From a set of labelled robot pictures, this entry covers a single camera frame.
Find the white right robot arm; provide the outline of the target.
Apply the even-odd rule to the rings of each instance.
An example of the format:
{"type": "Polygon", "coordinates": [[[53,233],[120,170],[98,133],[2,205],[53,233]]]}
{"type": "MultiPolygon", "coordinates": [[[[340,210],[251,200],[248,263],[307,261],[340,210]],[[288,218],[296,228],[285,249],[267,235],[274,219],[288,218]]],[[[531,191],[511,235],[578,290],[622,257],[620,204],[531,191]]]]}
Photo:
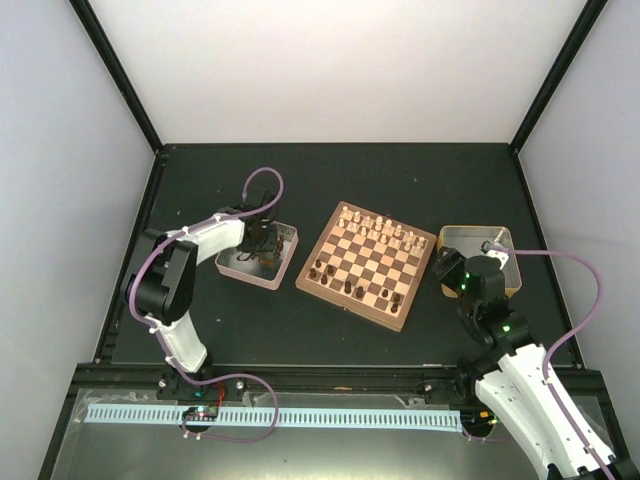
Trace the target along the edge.
{"type": "Polygon", "coordinates": [[[434,273],[458,299],[462,323],[484,351],[460,361],[457,396],[492,411],[541,479],[638,478],[638,467],[591,428],[555,373],[551,358],[560,345],[536,342],[527,319],[510,307],[503,265],[514,253],[491,241],[473,257],[438,250],[434,273]]]}

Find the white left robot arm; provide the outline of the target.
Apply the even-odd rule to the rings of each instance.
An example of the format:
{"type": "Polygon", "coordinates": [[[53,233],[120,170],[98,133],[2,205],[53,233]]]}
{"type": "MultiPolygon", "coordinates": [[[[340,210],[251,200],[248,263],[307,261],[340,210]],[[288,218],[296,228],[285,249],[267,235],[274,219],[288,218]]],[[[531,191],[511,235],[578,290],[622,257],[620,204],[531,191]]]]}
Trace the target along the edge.
{"type": "Polygon", "coordinates": [[[249,255],[275,250],[272,223],[281,196],[245,190],[235,207],[178,230],[147,229],[136,242],[122,295],[132,317],[157,337],[166,362],[182,371],[179,386],[193,399],[207,397],[215,384],[213,372],[203,367],[208,351],[189,312],[196,268],[228,249],[249,255]]]}

